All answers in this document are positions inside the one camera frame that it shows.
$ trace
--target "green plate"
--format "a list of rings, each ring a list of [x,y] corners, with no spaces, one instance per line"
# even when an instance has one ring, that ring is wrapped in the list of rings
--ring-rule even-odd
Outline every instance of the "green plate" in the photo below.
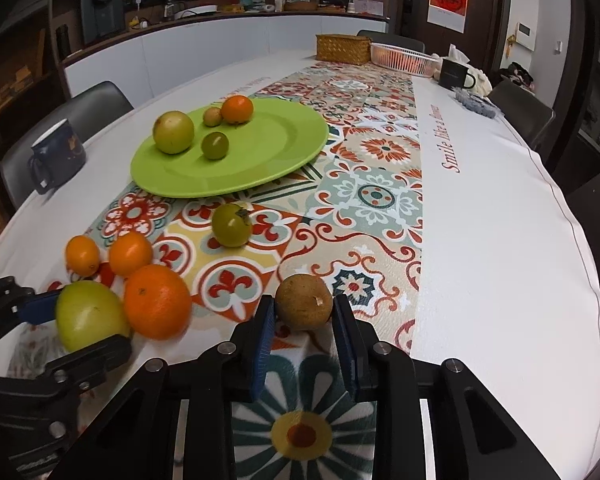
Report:
[[[312,108],[277,98],[253,100],[248,123],[222,123],[207,128],[205,106],[188,115],[196,125],[191,147],[167,155],[149,136],[131,161],[131,177],[142,189],[171,198],[196,198],[231,193],[270,182],[291,173],[316,156],[327,141],[329,129]],[[208,160],[200,150],[206,134],[220,131],[229,139],[229,152],[221,160]]]

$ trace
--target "black mug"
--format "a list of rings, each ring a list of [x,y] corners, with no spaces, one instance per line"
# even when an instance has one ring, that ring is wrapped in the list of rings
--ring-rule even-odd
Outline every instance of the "black mug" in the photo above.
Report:
[[[465,65],[461,65],[450,59],[443,59],[439,85],[449,90],[453,88],[465,88],[467,90],[473,88],[475,86],[475,77],[469,74],[468,70]],[[474,83],[470,86],[464,86],[467,76],[474,80]]]
[[[66,119],[38,137],[31,149],[27,166],[40,195],[71,180],[87,160],[84,146]]]

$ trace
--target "mug handle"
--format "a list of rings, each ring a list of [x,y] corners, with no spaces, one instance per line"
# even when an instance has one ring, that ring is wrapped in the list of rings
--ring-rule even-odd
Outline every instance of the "mug handle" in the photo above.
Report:
[[[49,168],[35,155],[29,157],[27,167],[29,168],[29,174],[33,181],[34,188],[40,195],[44,195],[51,189],[51,172],[49,171]]]
[[[473,79],[473,80],[474,80],[474,83],[473,83],[472,85],[469,85],[469,86],[463,86],[462,88],[464,88],[465,90],[470,90],[471,88],[473,88],[473,87],[475,86],[475,77],[474,77],[473,75],[469,74],[468,72],[467,72],[467,75],[468,75],[468,76],[469,76],[471,79]]]

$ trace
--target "white cloth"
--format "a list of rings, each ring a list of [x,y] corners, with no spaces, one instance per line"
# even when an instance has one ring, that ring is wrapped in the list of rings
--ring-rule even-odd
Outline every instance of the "white cloth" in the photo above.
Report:
[[[243,86],[243,93],[256,91],[311,65],[307,56],[282,51],[225,67],[94,136],[80,173],[54,194],[30,196],[3,231],[0,277],[43,285],[66,241],[128,184],[133,153],[158,115],[201,107]],[[558,475],[581,480],[600,456],[600,288],[582,229],[538,156],[506,122],[465,110],[430,80],[415,77],[413,84],[425,198],[411,354],[437,363],[460,358]],[[434,136],[431,105],[449,140]],[[443,141],[452,151],[440,149]],[[16,338],[13,331],[0,341],[0,375]],[[145,346],[129,373],[166,351]]]
[[[560,478],[582,480],[600,457],[600,288],[584,232],[506,120],[413,83],[424,241],[411,355],[464,361]]]

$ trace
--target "blue gripper pad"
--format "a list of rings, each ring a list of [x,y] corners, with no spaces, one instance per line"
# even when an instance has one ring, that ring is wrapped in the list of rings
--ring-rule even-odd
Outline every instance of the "blue gripper pad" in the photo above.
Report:
[[[37,294],[27,299],[18,309],[20,321],[32,325],[40,325],[56,318],[56,301],[61,289],[52,290],[43,294]]]
[[[276,329],[276,317],[274,314],[274,301],[271,296],[263,296],[256,312],[254,320],[262,321],[262,330],[258,344],[253,353],[253,373],[251,375],[251,398],[257,400],[264,388],[264,381],[267,377],[267,365],[269,364],[269,354],[271,353],[271,342]]]
[[[340,361],[340,370],[342,371],[344,387],[349,392],[349,395],[355,399],[358,392],[356,359],[353,355],[349,334],[347,333],[346,324],[337,300],[333,302],[331,324],[333,326],[333,338],[336,341],[336,350],[338,351],[338,360]]]

